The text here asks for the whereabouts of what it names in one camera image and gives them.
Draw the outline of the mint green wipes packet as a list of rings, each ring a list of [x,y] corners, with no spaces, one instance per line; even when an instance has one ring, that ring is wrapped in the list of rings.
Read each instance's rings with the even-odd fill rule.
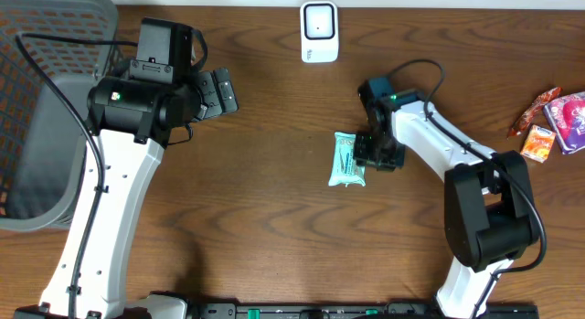
[[[329,186],[365,186],[365,167],[354,158],[356,135],[335,132],[335,150]]]

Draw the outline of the orange red snack bar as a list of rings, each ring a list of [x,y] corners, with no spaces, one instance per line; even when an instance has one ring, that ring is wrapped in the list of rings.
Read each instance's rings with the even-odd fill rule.
[[[510,138],[518,136],[521,133],[523,133],[528,128],[530,123],[532,123],[538,112],[541,111],[546,104],[555,100],[562,91],[563,89],[561,87],[554,87],[538,95],[530,104],[530,106],[518,117],[518,119],[510,127],[506,137]]]

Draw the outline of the orange tissue packet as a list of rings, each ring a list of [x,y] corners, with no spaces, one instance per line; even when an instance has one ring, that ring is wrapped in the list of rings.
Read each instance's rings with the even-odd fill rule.
[[[539,163],[544,163],[555,142],[556,134],[546,128],[532,125],[520,154]]]

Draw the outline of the purple pink floral packet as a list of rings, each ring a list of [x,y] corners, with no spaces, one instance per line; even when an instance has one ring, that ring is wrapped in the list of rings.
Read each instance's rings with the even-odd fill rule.
[[[584,148],[584,92],[557,98],[546,104],[543,112],[563,154]]]

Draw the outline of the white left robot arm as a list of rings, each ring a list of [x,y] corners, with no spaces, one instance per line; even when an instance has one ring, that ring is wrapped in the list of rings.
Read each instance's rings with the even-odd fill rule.
[[[145,193],[175,128],[239,105],[226,69],[205,70],[207,44],[190,26],[145,18],[134,58],[89,91],[80,193],[65,248],[38,304],[17,318],[192,318],[173,292],[129,302],[128,260]]]

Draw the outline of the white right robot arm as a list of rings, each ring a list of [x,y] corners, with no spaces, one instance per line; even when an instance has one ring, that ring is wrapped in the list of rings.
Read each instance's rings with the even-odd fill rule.
[[[405,154],[417,154],[442,180],[444,233],[451,268],[430,304],[396,304],[393,317],[536,318],[532,305],[490,305],[495,284],[526,248],[544,243],[543,225],[525,159],[476,143],[447,122],[418,90],[396,92],[386,78],[366,80],[357,90],[369,131],[356,136],[360,166],[394,171]]]

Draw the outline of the dark grey plastic basket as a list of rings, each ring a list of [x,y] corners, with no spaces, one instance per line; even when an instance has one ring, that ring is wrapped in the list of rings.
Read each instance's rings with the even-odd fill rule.
[[[122,59],[111,0],[1,0],[1,227],[67,228],[86,152],[79,126],[18,50],[29,55],[81,117],[90,88]]]

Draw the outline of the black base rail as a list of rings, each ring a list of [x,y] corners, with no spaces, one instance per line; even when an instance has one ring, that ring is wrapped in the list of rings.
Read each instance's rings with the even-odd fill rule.
[[[423,319],[444,318],[431,304],[398,302],[386,305],[237,305],[208,303],[194,307],[196,319]]]

